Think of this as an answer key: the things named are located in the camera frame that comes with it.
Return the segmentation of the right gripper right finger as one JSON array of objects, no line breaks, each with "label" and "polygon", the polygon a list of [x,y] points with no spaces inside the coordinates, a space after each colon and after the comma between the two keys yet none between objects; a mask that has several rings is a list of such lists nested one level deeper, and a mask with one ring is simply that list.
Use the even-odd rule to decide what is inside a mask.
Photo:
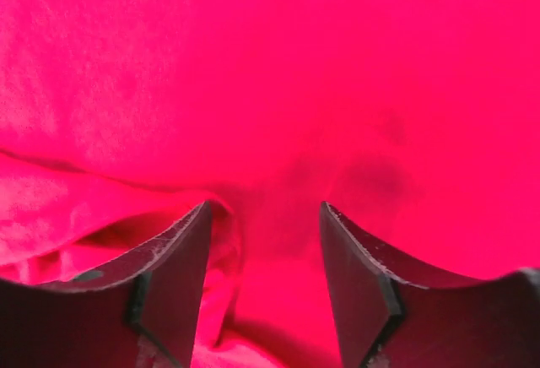
[{"label": "right gripper right finger", "polygon": [[422,262],[323,203],[320,237],[346,367],[536,367],[539,272],[472,279]]}]

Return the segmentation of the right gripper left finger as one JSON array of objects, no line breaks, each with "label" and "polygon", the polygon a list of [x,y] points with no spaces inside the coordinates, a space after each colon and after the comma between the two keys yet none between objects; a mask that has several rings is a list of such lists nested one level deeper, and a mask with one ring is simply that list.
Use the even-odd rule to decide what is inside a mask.
[{"label": "right gripper left finger", "polygon": [[4,367],[188,367],[212,212],[170,228],[69,282],[1,283]]}]

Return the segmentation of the red t-shirt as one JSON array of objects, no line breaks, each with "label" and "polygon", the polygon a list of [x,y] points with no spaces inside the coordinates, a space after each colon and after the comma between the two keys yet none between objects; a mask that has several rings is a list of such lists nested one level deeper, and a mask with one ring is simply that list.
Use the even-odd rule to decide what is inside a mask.
[{"label": "red t-shirt", "polygon": [[1,275],[225,210],[199,338],[337,346],[316,207],[453,273],[539,264],[539,0],[1,0]]}]

